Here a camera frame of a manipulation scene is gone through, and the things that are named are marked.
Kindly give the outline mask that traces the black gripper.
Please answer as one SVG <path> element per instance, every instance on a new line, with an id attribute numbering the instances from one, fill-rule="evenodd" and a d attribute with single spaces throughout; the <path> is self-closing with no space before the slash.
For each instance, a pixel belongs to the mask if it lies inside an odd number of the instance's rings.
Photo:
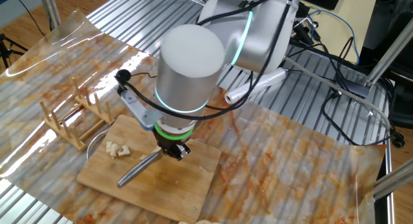
<path id="1" fill-rule="evenodd" d="M 181 161 L 186 155 L 188 155 L 191 150 L 185 145 L 185 143 L 190 139 L 186 137 L 180 140 L 170 140 L 163 136 L 156 136 L 158 152 L 161 152 L 163 155 L 168 154 L 168 149 L 175 146 L 175 156 L 178 161 Z"/>

